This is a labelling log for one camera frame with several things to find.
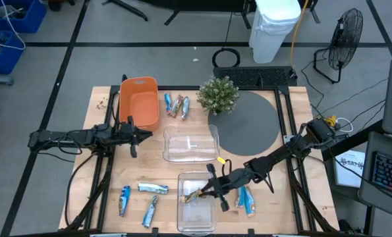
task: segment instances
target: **clear plastic container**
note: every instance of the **clear plastic container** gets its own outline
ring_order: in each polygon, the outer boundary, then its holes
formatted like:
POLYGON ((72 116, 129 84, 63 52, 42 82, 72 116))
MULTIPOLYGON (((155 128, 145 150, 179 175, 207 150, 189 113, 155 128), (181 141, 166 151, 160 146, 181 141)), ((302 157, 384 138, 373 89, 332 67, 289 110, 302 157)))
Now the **clear plastic container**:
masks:
POLYGON ((213 161, 219 156, 217 127, 175 128, 163 131, 165 147, 163 158, 172 162, 213 161))
POLYGON ((206 171, 188 171, 178 176, 178 231, 188 236, 205 236, 216 229, 216 204, 212 196, 184 203, 183 196, 203 188, 211 174, 206 171))

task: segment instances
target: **fan stand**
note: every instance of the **fan stand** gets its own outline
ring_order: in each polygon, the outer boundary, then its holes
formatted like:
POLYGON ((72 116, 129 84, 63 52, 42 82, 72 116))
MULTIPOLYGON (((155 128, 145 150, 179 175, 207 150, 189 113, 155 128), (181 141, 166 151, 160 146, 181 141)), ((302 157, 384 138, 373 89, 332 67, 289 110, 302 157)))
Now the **fan stand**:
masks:
POLYGON ((343 67, 343 63, 342 63, 342 62, 339 62, 339 63, 338 63, 338 68, 339 68, 339 69, 338 69, 338 71, 339 71, 338 81, 332 80, 330 77, 328 77, 326 74, 324 74, 322 71, 320 71, 320 70, 317 68, 317 65, 316 65, 316 63, 317 63, 317 53, 319 53, 319 52, 321 52, 321 51, 325 51, 325 50, 328 50, 328 48, 319 49, 319 50, 317 50, 317 51, 314 53, 314 64, 313 64, 313 68, 314 68, 314 70, 316 70, 317 72, 319 72, 322 76, 324 76, 326 79, 328 79, 330 82, 332 82, 332 84, 339 83, 339 82, 341 81, 341 73, 342 73, 342 67, 343 67))

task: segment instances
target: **white paper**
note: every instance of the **white paper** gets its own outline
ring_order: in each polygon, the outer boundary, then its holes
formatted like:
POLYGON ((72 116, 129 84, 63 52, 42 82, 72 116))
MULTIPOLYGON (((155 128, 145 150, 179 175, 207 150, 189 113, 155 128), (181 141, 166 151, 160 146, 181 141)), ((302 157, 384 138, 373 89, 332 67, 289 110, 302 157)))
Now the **white paper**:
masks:
MULTIPOLYGON (((364 152, 358 151, 347 151, 336 156, 338 160, 344 167, 353 170, 355 173, 362 176, 362 171, 364 168, 364 160, 366 154, 364 152)), ((351 171, 343 168, 340 164, 335 161, 335 179, 336 185, 350 186, 359 188, 361 185, 361 178, 353 174, 351 171)))

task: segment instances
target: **wooden tabletop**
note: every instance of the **wooden tabletop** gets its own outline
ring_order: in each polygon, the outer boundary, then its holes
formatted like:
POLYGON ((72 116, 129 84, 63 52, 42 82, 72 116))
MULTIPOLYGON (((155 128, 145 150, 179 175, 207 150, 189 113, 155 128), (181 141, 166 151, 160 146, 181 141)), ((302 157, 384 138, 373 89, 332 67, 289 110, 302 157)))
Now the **wooden tabletop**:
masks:
MULTIPOLYGON (((106 113, 107 100, 109 98, 110 87, 94 87, 90 98, 84 128, 91 128, 95 124, 103 123, 106 113)), ((254 91, 266 98, 275 107, 275 95, 268 91, 254 91)), ((297 128, 303 123, 312 120, 310 103, 306 88, 290 88, 291 102, 293 104, 294 118, 297 128)), ((285 98, 281 96, 287 133, 289 131, 289 118, 285 106, 285 98)), ((180 165, 166 161, 163 156, 163 130, 167 126, 176 127, 201 127, 208 125, 208 114, 203 111, 200 104, 196 102, 196 91, 160 91, 159 106, 161 111, 161 125, 148 138, 137 147, 138 157, 133 159, 130 156, 129 145, 118 146, 115 151, 111 183, 105 221, 103 224, 104 232, 151 232, 142 226, 142 220, 148 203, 154 194, 137 191, 139 182, 149 182, 154 184, 168 185, 167 195, 158 195, 159 201, 156 207, 154 219, 151 227, 158 227, 160 233, 178 233, 177 230, 177 178, 185 171, 205 171, 206 164, 180 165), (178 94, 189 96, 190 112, 189 117, 182 121, 181 118, 171 118, 165 114, 165 102, 163 94, 171 92, 175 98, 178 94), (126 214, 119 216, 118 200, 123 186, 131 186, 131 195, 126 214)), ((243 167, 243 163, 254 157, 267 155, 282 146, 281 133, 276 137, 273 145, 265 152, 255 156, 236 156, 223 149, 220 150, 221 157, 230 159, 233 162, 233 169, 243 167)), ((79 166, 90 155, 85 151, 82 155, 77 155, 74 169, 79 166)), ((322 159, 319 151, 313 150, 311 156, 322 159)), ((81 211, 88 200, 90 186, 94 175, 96 158, 86 163, 76 174, 70 189, 69 202, 69 221, 81 211)), ((217 175, 220 175, 221 164, 213 162, 216 167, 217 175)), ((334 228, 338 228, 337 216, 327 182, 324 165, 315 160, 307 158, 304 162, 310 196, 314 205, 321 214, 334 228)), ((230 204, 230 210, 222 212, 220 201, 216 200, 217 206, 217 225, 214 233, 216 234, 246 234, 249 228, 253 228, 256 234, 295 234, 296 224, 293 214, 293 203, 290 193, 290 185, 287 176, 287 167, 284 161, 274 166, 270 172, 275 193, 272 194, 264 183, 249 183, 256 202, 256 214, 247 217, 245 210, 234 207, 237 192, 231 191, 225 196, 230 204)), ((304 229, 308 230, 305 206, 300 200, 300 208, 304 229)), ((92 227, 96 227, 98 218, 99 202, 94 207, 94 217, 92 227)), ((61 218, 60 228, 65 227, 64 218, 61 218)))

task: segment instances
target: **gray floor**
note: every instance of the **gray floor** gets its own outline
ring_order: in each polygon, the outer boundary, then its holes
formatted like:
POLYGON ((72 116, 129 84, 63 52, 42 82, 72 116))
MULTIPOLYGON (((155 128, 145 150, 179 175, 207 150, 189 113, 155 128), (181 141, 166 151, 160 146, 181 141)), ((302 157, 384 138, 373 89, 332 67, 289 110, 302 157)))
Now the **gray floor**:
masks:
MULTIPOLYGON (((225 39, 229 13, 180 13, 169 26, 164 26, 170 10, 145 3, 126 0, 146 13, 149 22, 126 12, 114 4, 101 5, 91 0, 77 42, 190 42, 225 39)), ((392 41, 392 1, 373 1, 383 25, 392 41)), ((83 0, 75 6, 64 4, 59 13, 48 11, 36 34, 22 34, 27 42, 69 42, 80 14, 83 0)), ((364 15, 361 42, 384 43, 379 28, 366 0, 319 1, 316 11, 321 24, 306 13, 297 42, 328 43, 336 20, 345 10, 356 7, 364 15)), ((248 15, 252 21, 254 14, 248 15)), ((229 41, 247 42, 250 30, 241 16, 234 15, 229 41)), ((285 41, 291 41, 292 33, 285 41)), ((153 76, 161 85, 198 85, 212 74, 211 56, 219 47, 75 47, 65 72, 63 83, 49 121, 50 130, 72 130, 82 127, 93 86, 118 84, 121 75, 153 76)), ((252 50, 236 47, 241 54, 241 66, 258 66, 252 59, 252 50)), ((301 73, 311 60, 316 48, 297 47, 294 50, 294 68, 299 86, 307 86, 301 73)), ((0 85, 0 232, 11 205, 15 190, 28 158, 28 134, 38 129, 54 81, 65 56, 64 47, 28 47, 12 76, 13 86, 0 85)), ((288 65, 289 48, 281 48, 268 65, 288 65)), ((339 84, 331 85, 312 66, 305 70, 310 82, 325 94, 319 106, 324 109, 352 94, 387 78, 391 54, 388 48, 359 48, 343 71, 339 84)), ((234 57, 226 53, 218 56, 220 65, 232 65, 234 57)), ((324 72, 336 77, 324 62, 324 72)), ((307 86, 311 102, 320 96, 307 86)), ((337 115, 352 120, 359 112, 385 97, 385 83, 356 96, 325 115, 337 115)), ((374 108, 353 122, 354 134, 377 112, 374 108)), ((381 118, 381 113, 372 121, 381 118)), ((364 151, 365 145, 356 148, 364 151)), ((30 234, 55 231, 61 218, 65 190, 72 172, 70 163, 39 156, 21 203, 11 234, 30 234)), ((364 227, 365 206, 334 195, 340 219, 348 219, 353 227, 364 227)), ((392 215, 376 213, 375 234, 392 236, 392 215)))

